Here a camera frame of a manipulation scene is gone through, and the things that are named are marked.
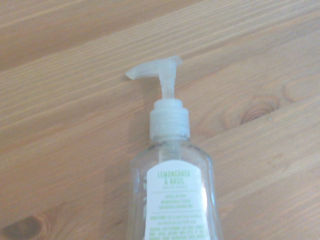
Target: pump nozzle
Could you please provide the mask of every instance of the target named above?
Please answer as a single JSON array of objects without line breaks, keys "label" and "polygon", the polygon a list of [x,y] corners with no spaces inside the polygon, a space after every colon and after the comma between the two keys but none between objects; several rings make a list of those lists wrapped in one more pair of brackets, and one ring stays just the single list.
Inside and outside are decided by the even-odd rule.
[{"label": "pump nozzle", "polygon": [[134,80],[146,77],[159,77],[162,99],[154,104],[150,113],[150,138],[167,140],[189,138],[189,112],[182,101],[175,99],[177,67],[182,64],[178,56],[141,63],[125,75]]},{"label": "pump nozzle", "polygon": [[165,59],[148,61],[135,66],[125,75],[131,80],[147,77],[159,77],[163,99],[175,97],[175,80],[177,67],[182,64],[182,59],[172,56]]}]

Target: wooden surface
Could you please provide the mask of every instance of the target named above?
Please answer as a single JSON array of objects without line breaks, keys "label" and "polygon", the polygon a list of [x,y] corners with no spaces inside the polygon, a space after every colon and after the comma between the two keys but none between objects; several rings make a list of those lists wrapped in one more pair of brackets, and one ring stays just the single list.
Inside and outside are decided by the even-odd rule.
[{"label": "wooden surface", "polygon": [[226,240],[320,239],[319,0],[0,2],[0,240],[123,240],[155,78],[215,159]]}]

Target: white label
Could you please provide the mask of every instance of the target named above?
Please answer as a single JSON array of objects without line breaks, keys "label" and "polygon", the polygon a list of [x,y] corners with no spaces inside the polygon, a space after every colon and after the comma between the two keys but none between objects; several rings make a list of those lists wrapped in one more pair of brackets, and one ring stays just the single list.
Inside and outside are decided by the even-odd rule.
[{"label": "white label", "polygon": [[182,160],[149,169],[144,240],[210,240],[201,171]]}]

